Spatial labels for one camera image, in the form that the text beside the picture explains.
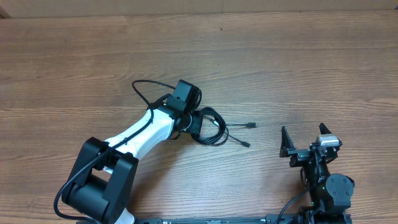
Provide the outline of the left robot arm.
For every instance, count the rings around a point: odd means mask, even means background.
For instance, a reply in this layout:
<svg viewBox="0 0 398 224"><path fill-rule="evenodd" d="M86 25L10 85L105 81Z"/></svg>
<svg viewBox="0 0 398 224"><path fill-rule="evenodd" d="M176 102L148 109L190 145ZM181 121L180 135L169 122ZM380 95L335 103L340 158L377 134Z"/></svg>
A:
<svg viewBox="0 0 398 224"><path fill-rule="evenodd" d="M91 137L82 145L68 180L55 196L53 209L77 223L137 223L127 210L139 161L174 132L196 131L194 111L199 87L179 80L143 117L105 141Z"/></svg>

